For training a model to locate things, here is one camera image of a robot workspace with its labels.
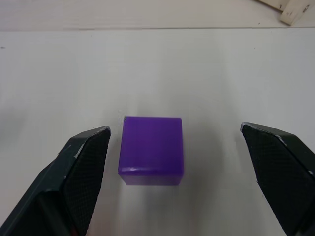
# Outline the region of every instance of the white surface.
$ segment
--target white surface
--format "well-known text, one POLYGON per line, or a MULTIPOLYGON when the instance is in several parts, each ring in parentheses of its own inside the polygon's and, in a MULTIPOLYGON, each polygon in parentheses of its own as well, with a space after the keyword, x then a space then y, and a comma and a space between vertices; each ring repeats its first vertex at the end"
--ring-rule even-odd
POLYGON ((244 121, 315 151, 313 29, 0 33, 0 223, 68 138, 112 129, 99 236, 284 236, 256 183, 244 121), (181 117, 179 187, 118 176, 124 116, 181 117))
MULTIPOLYGON (((1 0, 0 30, 286 28, 257 0, 1 0)), ((315 8, 294 27, 315 27, 315 8)))

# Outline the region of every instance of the textured gripper pad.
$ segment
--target textured gripper pad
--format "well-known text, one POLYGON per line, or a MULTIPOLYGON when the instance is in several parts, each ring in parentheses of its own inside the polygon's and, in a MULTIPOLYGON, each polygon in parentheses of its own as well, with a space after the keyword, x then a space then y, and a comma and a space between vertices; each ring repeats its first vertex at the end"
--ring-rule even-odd
POLYGON ((86 141, 63 187, 65 203, 81 236, 87 233, 100 191, 109 136, 99 132, 86 141))
POLYGON ((295 235, 314 203, 313 176, 279 135, 254 124, 243 125, 242 132, 263 194, 284 232, 295 235))

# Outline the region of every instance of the cube top face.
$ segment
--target cube top face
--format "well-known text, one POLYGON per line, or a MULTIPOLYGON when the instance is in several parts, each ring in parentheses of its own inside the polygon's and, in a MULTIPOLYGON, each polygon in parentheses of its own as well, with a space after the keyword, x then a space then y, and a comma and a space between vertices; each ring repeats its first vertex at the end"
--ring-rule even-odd
POLYGON ((119 174, 182 176, 184 174, 182 119, 126 117, 119 174))

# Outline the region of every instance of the purple cube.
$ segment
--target purple cube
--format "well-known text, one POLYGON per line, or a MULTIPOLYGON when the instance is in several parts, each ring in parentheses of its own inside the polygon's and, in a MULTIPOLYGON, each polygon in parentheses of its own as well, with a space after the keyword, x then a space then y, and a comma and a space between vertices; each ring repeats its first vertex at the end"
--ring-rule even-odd
POLYGON ((178 185, 184 175, 182 119, 126 117, 118 172, 126 184, 178 185))

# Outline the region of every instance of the plastic cube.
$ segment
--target plastic cube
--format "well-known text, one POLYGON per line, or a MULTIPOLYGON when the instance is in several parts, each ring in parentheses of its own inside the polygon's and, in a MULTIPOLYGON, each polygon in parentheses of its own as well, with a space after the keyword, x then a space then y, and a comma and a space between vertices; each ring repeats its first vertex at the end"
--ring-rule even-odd
POLYGON ((118 171, 128 185, 178 185, 184 175, 182 119, 126 117, 118 171))

